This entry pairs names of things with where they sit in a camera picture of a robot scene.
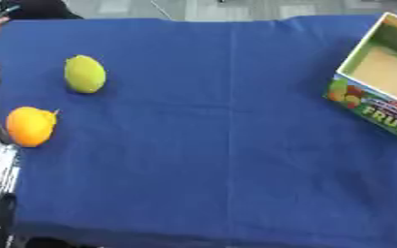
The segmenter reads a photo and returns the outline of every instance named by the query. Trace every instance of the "orange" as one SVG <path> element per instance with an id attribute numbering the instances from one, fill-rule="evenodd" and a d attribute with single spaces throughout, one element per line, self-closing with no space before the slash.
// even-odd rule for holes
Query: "orange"
<path id="1" fill-rule="evenodd" d="M 17 144 L 36 147 L 51 137 L 57 123 L 56 114 L 32 107 L 17 108 L 7 117 L 7 130 Z"/>

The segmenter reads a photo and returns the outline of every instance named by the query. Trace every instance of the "blue tablecloth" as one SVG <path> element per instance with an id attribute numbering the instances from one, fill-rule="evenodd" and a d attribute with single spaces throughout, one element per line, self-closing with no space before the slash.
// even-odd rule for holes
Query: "blue tablecloth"
<path id="1" fill-rule="evenodd" d="M 321 97 L 377 18 L 9 24 L 1 119 L 61 109 L 52 139 L 22 150 L 16 230 L 115 247 L 396 248 L 397 138 Z M 101 92 L 66 89 L 75 54 L 107 68 Z"/>

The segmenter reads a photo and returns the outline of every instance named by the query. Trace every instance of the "open box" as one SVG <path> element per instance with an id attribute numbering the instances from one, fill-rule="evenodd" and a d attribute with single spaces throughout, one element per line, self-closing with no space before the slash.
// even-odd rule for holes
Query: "open box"
<path id="1" fill-rule="evenodd" d="M 397 135 L 397 15 L 385 13 L 369 30 L 324 97 Z"/>

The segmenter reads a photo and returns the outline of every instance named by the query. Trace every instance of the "floor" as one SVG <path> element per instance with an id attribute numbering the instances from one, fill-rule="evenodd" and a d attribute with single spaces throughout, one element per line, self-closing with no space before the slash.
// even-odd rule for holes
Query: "floor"
<path id="1" fill-rule="evenodd" d="M 156 17 L 189 21 L 280 19 L 307 15 L 397 13 L 397 0 L 64 0 L 88 18 Z"/>

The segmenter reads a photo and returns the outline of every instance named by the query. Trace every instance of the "green lemon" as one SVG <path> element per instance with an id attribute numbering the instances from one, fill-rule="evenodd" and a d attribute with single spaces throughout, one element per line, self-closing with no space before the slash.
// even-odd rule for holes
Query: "green lemon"
<path id="1" fill-rule="evenodd" d="M 95 93 L 106 83 L 107 73 L 95 59 L 77 55 L 66 60 L 65 78 L 76 92 Z"/>

